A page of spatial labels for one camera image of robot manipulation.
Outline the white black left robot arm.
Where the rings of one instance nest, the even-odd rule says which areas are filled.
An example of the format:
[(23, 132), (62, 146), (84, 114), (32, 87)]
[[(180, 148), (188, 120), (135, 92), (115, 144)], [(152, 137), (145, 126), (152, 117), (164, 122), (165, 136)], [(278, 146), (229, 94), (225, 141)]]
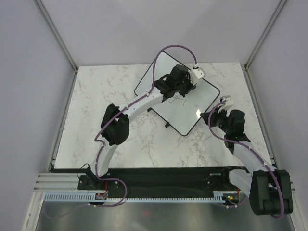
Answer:
[(138, 96), (134, 101), (121, 106), (112, 103), (106, 108), (101, 130), (94, 138), (95, 142), (101, 143), (101, 147), (86, 172), (91, 187), (96, 190), (104, 187), (105, 177), (103, 175), (107, 173), (109, 163), (117, 147), (128, 138), (130, 122), (147, 109), (163, 103), (176, 93), (183, 97), (187, 95), (195, 88), (192, 78), (192, 69), (177, 64), (170, 73), (156, 80), (155, 64), (153, 64), (152, 84), (149, 90)]

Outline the white whiteboard black frame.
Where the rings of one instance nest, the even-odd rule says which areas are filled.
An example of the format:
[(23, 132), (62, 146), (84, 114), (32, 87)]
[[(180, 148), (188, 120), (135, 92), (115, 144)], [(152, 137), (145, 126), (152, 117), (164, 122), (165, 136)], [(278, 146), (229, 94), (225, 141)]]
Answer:
[[(177, 64), (183, 65), (166, 52), (160, 53), (155, 65), (155, 80), (164, 74), (169, 74)], [(145, 93), (151, 87), (152, 74), (153, 64), (150, 65), (137, 84), (134, 90), (136, 96)], [(202, 78), (198, 81), (196, 88), (190, 91), (185, 97), (176, 93), (172, 98), (153, 106), (152, 110), (165, 122), (169, 122), (170, 127), (180, 135), (187, 136), (200, 120), (200, 114), (206, 112), (219, 95), (220, 90)]]

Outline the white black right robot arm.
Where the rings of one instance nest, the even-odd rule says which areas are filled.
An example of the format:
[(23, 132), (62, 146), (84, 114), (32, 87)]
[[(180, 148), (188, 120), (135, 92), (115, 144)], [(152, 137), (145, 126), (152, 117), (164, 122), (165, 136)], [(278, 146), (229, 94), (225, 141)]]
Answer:
[(281, 218), (293, 212), (290, 175), (279, 170), (261, 157), (244, 132), (245, 113), (240, 110), (213, 109), (202, 113), (201, 118), (210, 129), (218, 127), (225, 135), (221, 138), (229, 151), (245, 166), (246, 170), (232, 170), (220, 177), (226, 190), (238, 187), (249, 198), (256, 215)]

